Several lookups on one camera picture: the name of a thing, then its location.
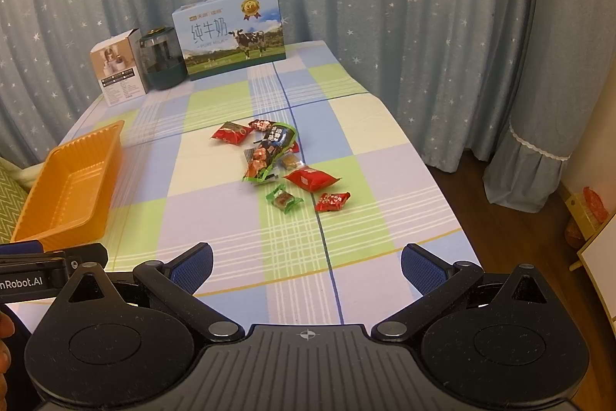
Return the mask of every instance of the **table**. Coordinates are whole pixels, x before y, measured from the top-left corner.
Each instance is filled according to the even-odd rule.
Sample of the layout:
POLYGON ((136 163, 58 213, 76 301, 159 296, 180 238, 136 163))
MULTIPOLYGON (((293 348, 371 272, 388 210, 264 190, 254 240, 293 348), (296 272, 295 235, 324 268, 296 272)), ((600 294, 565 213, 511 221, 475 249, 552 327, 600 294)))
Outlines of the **table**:
MULTIPOLYGON (((286 47, 287 59, 214 75, 107 107, 98 99, 64 141, 118 119, 124 160, 107 231, 107 270, 169 261, 198 242, 214 251, 195 293, 242 324, 365 324, 368 332, 421 294, 400 251, 423 245, 448 262, 478 263, 454 213, 381 101, 323 42, 286 47), (317 214, 311 195, 289 214, 267 203, 274 185, 241 181, 245 148, 210 136, 225 121, 294 125, 306 164, 342 177, 340 212, 317 214)), ((50 300, 12 307, 33 329, 50 300)))

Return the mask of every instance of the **cow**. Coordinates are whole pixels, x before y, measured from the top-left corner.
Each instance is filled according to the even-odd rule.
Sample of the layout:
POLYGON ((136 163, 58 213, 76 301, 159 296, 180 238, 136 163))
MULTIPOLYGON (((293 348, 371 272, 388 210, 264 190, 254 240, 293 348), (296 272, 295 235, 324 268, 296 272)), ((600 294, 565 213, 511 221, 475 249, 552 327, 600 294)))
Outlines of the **cow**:
POLYGON ((263 56, 266 50, 266 36, 263 31, 244 32, 244 29, 239 29, 229 32, 229 35, 233 35, 240 50, 246 55, 246 59, 250 59, 250 50, 254 48, 258 48, 259 56, 263 56))

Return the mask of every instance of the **snack pile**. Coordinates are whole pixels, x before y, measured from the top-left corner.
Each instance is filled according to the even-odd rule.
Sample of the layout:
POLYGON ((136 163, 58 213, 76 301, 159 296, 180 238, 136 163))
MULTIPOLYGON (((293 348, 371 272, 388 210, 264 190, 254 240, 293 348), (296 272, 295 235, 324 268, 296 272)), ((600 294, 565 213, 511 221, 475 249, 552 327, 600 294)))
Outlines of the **snack pile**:
MULTIPOLYGON (((300 152, 296 141, 297 131, 283 122, 256 119, 249 122, 248 126, 225 122, 212 138, 239 145, 252 131, 263 133, 263 138, 255 141, 255 147, 244 150, 247 167, 242 180, 265 183, 278 180, 282 171, 291 171, 284 178, 310 193, 318 192, 340 180, 324 171, 312 169, 301 161, 296 155, 300 152)), ((315 205, 315 211, 340 211, 349 198, 349 192, 323 193, 315 205)), ((304 202, 302 198, 288 193, 284 183, 279 183, 266 195, 266 199, 285 214, 304 202)))

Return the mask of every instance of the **wall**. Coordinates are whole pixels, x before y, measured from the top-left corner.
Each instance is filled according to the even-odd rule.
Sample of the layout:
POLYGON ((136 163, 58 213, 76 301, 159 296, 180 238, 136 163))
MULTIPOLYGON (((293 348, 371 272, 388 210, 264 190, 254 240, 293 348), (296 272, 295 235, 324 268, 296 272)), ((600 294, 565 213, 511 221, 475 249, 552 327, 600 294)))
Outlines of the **wall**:
POLYGON ((616 58, 561 182, 571 193, 589 186, 616 210, 616 58))

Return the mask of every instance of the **wooden floor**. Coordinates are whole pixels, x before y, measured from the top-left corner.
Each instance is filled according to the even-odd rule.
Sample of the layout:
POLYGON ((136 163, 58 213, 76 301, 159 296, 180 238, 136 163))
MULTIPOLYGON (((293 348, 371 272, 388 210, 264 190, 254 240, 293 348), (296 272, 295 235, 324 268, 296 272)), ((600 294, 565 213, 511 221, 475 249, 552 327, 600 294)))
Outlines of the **wooden floor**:
POLYGON ((486 165, 465 152, 455 173, 430 172, 483 268, 510 272, 518 263, 533 263, 573 317, 590 351, 575 404, 583 411, 616 410, 616 339, 584 269, 569 272, 577 255, 563 237, 569 220, 566 206, 557 194, 536 214, 489 204, 482 182, 486 165))

